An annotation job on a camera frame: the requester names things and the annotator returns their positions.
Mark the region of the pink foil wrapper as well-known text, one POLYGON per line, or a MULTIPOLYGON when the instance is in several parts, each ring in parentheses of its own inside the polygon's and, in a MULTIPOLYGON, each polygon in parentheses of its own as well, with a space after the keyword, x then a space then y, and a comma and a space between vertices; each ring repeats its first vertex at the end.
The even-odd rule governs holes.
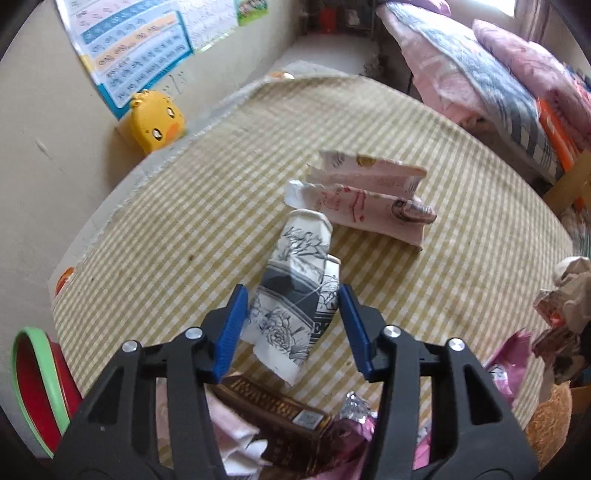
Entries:
MULTIPOLYGON (((485 362, 484 369, 509 405, 522 387, 530 356, 531 334, 520 330, 509 337, 497 352, 485 362)), ((322 452, 329 463, 317 475, 318 479, 359 479, 373 439, 378 414, 369 403, 356 395, 346 394, 342 408, 332 424, 322 452)))

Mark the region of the brown paper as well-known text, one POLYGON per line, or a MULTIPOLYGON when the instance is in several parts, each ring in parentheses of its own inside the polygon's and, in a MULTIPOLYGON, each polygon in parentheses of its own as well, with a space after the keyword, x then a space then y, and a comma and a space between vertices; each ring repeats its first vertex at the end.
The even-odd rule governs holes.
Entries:
POLYGON ((533 307, 547 323, 532 351, 545 365, 545 375, 560 385, 590 366, 590 259, 572 256, 553 272, 555 288, 541 290, 533 307))

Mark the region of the dark brown snack box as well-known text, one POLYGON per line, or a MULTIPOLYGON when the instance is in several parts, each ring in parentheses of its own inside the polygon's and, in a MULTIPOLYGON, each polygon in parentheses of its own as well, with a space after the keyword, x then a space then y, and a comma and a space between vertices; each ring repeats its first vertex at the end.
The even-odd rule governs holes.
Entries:
POLYGON ((267 441, 263 459, 280 469, 309 475, 332 416, 280 395, 243 375, 229 375, 211 387, 214 395, 257 429, 267 441))

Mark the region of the black white floral carton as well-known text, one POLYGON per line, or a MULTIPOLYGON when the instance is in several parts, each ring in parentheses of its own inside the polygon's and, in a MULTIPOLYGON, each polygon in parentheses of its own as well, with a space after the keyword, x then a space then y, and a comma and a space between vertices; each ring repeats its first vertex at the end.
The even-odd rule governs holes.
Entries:
POLYGON ((329 254, 332 224, 308 209, 290 213, 254 291, 242 341, 264 367, 293 386, 335 311, 341 260, 329 254))

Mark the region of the white pink paper bag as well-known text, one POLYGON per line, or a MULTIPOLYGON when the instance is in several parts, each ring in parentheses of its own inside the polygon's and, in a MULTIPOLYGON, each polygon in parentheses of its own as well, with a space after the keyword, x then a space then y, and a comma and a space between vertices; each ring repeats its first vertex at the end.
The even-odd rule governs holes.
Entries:
POLYGON ((423 167, 362 154, 321 150, 322 165, 308 165, 304 180, 290 180, 284 203, 321 212, 334 224, 387 235, 420 248, 435 209, 416 191, 423 167))

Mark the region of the red green-rimmed trash bin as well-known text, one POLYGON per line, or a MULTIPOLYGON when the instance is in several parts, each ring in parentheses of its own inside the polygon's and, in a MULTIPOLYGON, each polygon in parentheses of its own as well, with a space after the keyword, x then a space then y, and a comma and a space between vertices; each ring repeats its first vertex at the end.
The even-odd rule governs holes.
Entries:
POLYGON ((35 439, 52 457, 82 396, 58 343, 43 330, 25 327, 12 346, 12 384, 35 439))

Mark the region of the brown plush teddy bear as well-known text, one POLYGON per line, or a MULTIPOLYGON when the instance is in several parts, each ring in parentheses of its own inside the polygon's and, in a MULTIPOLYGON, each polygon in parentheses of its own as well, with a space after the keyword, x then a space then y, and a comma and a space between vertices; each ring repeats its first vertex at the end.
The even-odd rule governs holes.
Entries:
POLYGON ((572 416, 570 384, 554 385, 549 400, 536 408, 525 430, 542 470, 566 442, 572 416))

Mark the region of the yellow checked tablecloth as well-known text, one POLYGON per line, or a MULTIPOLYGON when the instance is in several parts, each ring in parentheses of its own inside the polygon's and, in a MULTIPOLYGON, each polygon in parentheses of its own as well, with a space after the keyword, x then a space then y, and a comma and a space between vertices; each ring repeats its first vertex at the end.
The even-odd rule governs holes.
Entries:
POLYGON ((263 83, 198 134, 113 214, 54 303, 59 343, 87 392, 127 339, 172 338, 256 287, 287 217, 321 212, 342 281, 431 343, 462 338, 486 360, 543 323, 532 303, 571 239, 502 159, 423 104, 353 76, 263 83), (321 152, 424 168, 435 221, 401 239, 403 208, 374 188, 320 185, 321 152))

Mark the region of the wooden chair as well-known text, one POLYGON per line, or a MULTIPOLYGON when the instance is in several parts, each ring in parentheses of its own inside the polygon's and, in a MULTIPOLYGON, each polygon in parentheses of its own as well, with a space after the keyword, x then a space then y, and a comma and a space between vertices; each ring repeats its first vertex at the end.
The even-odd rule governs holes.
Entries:
POLYGON ((590 156, 581 155, 572 169, 566 172, 543 196, 544 202, 557 216, 581 198, 590 206, 590 156))

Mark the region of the orange box on bed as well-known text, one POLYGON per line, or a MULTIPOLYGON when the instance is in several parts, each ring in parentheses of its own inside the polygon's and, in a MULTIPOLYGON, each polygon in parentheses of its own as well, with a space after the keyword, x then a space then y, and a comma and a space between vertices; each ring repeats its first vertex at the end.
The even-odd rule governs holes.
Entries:
POLYGON ((538 99, 536 104, 539 121, 556 152, 560 165, 565 172, 569 172, 575 165, 580 151, 548 103, 538 99))

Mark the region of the yellow duck potty seat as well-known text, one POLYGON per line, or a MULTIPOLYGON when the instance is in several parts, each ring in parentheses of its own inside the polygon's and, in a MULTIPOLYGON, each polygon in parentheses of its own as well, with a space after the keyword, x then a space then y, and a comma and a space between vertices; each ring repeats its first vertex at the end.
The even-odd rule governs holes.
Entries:
POLYGON ((184 135, 183 114, 170 97, 159 91, 134 93, 130 110, 131 132, 145 155, 174 143, 184 135))

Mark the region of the bed with plaid blanket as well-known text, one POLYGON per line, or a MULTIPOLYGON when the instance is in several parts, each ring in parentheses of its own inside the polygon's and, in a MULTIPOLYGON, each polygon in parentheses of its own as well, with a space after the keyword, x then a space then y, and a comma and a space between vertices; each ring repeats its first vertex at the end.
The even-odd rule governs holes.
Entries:
POLYGON ((563 175, 534 96, 472 29, 411 3, 385 3, 378 16, 398 42, 427 106, 467 130, 480 120, 490 124, 509 151, 506 161, 528 181, 553 184, 563 175))

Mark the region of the pink quilt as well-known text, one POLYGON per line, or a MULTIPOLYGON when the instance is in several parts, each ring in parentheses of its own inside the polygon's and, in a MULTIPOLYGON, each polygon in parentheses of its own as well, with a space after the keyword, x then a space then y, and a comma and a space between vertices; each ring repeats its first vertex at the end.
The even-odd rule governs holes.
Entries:
POLYGON ((527 90, 552 108, 579 150, 590 148, 590 92, 540 44, 492 23, 475 20, 479 43, 527 90))

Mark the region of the red container on floor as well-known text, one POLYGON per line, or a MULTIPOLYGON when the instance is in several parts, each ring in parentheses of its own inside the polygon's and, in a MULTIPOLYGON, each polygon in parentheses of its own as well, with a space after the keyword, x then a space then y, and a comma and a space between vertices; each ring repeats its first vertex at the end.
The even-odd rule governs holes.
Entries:
POLYGON ((318 12, 318 30, 325 34, 334 34, 338 31, 337 8, 322 8, 318 12))

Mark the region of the blue pinyin wall poster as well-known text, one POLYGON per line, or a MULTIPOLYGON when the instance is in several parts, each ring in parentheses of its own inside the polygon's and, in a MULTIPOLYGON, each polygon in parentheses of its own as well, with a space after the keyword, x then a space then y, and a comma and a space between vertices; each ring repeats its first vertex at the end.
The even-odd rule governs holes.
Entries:
POLYGON ((193 54, 179 3, 166 0, 58 1, 70 41, 112 114, 193 54))

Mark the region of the white chart wall poster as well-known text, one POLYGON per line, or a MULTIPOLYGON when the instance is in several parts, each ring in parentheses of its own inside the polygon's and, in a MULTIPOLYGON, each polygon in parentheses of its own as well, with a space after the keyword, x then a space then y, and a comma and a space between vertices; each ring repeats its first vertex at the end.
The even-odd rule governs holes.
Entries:
POLYGON ((194 51, 204 51, 238 28, 233 0, 182 0, 180 12, 194 51))

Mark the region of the green number wall poster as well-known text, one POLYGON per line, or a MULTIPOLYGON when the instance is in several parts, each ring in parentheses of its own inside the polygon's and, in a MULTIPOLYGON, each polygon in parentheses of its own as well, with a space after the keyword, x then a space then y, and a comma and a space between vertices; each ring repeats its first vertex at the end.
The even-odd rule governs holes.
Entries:
POLYGON ((239 26, 252 23, 269 12, 269 3, 266 0, 236 0, 235 7, 239 26))

